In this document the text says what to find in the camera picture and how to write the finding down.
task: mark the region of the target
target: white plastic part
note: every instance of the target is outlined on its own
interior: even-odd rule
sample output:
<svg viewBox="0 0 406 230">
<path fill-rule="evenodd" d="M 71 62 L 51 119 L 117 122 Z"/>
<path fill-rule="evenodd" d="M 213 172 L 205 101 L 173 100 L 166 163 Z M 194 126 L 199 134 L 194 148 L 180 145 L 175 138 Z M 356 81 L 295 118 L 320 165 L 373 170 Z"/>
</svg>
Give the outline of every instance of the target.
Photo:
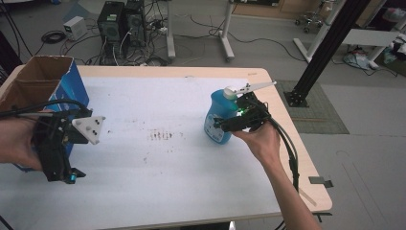
<svg viewBox="0 0 406 230">
<path fill-rule="evenodd" d="M 226 99 L 232 100 L 232 99 L 235 99 L 238 94 L 249 93 L 249 92 L 255 91 L 257 89 L 262 89 L 262 88 L 270 86 L 270 85 L 275 85 L 276 83 L 277 83 L 276 81 L 256 83 L 256 84 L 247 83 L 244 87 L 242 87 L 240 89 L 235 89 L 232 86 L 228 86 L 224 89 L 223 95 Z"/>
<path fill-rule="evenodd" d="M 105 117 L 88 117 L 72 120 L 72 125 L 93 145 L 98 144 L 101 135 L 102 123 Z"/>
</svg>

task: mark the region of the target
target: gray floor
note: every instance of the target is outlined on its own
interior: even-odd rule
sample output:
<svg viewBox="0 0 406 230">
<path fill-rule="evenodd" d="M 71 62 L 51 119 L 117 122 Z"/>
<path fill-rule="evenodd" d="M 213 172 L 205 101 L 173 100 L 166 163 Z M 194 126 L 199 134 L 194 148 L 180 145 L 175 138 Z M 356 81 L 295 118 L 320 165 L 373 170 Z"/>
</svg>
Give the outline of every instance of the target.
<svg viewBox="0 0 406 230">
<path fill-rule="evenodd" d="M 54 6 L 37 1 L 28 7 L 14 8 L 15 23 L 33 52 L 40 37 L 51 30 L 63 30 L 63 18 L 72 13 L 76 1 Z M 95 14 L 85 15 L 96 19 Z M 219 25 L 221 19 L 193 17 L 201 23 Z M 186 15 L 177 15 L 175 32 L 179 35 L 207 35 L 210 28 L 192 23 Z M 5 17 L 0 30 L 15 46 L 15 38 Z M 243 40 L 266 37 L 283 44 L 296 58 L 302 58 L 292 39 L 309 45 L 315 34 L 304 34 L 292 21 L 234 16 L 230 32 Z M 172 66 L 260 67 L 275 80 L 297 81 L 307 64 L 290 57 L 284 48 L 268 40 L 241 43 L 230 37 L 236 58 L 225 61 L 216 37 L 190 39 L 175 37 L 177 58 Z M 61 44 L 45 45 L 41 55 L 59 55 Z M 99 53 L 102 41 L 89 38 L 69 52 L 69 56 L 87 60 Z M 157 55 L 166 58 L 164 37 L 155 41 Z M 341 47 L 334 56 L 341 62 Z M 24 50 L 22 59 L 29 54 Z M 328 99 L 349 130 L 349 135 L 301 134 L 320 175 L 332 180 L 328 189 L 332 217 L 324 217 L 325 229 L 404 229 L 406 225 L 406 78 L 386 71 L 367 76 L 363 71 L 330 62 L 319 78 Z M 237 222 L 237 230 L 274 229 L 281 218 L 260 218 Z"/>
</svg>

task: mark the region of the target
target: spray bottle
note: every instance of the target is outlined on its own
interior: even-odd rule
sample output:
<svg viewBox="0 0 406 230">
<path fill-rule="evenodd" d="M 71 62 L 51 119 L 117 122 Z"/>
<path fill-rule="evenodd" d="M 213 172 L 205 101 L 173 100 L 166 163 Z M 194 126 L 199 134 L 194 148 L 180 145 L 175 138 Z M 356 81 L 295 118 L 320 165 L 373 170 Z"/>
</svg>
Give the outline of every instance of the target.
<svg viewBox="0 0 406 230">
<path fill-rule="evenodd" d="M 249 93 L 274 84 L 276 84 L 275 81 L 252 85 L 247 83 L 240 89 L 228 86 L 224 89 L 216 90 L 212 94 L 212 106 L 207 113 L 204 124 L 206 134 L 220 145 L 227 143 L 231 138 L 231 132 L 224 132 L 221 128 L 214 127 L 214 118 L 229 119 L 236 117 L 238 111 L 236 99 L 238 94 Z"/>
</svg>

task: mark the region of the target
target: human arm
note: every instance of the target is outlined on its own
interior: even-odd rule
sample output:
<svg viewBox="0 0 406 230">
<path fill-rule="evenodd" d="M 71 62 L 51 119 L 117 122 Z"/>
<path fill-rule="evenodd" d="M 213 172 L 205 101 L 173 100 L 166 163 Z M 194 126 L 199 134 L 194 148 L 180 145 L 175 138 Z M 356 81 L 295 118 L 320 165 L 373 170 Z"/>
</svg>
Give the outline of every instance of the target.
<svg viewBox="0 0 406 230">
<path fill-rule="evenodd" d="M 237 131 L 233 134 L 242 139 L 262 164 L 274 189 L 287 229 L 321 229 L 298 192 L 290 182 L 280 159 L 279 133 L 269 122 L 253 132 Z"/>
<path fill-rule="evenodd" d="M 14 163 L 41 171 L 38 155 L 32 149 L 35 121 L 23 118 L 0 120 L 0 163 Z"/>
</svg>

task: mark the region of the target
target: blue container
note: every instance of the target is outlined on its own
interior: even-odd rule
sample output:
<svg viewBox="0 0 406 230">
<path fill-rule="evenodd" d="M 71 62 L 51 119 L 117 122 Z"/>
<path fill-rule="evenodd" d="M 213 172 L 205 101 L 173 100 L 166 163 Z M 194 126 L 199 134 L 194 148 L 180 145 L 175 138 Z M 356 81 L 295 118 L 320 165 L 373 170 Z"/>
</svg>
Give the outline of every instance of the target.
<svg viewBox="0 0 406 230">
<path fill-rule="evenodd" d="M 238 110 L 238 106 L 235 103 L 237 96 L 225 93 L 225 90 L 219 89 L 212 94 L 212 106 L 207 113 L 204 124 L 206 134 L 220 145 L 230 140 L 231 132 L 224 132 L 221 128 L 215 128 L 214 118 L 229 119 L 236 117 Z"/>
</svg>

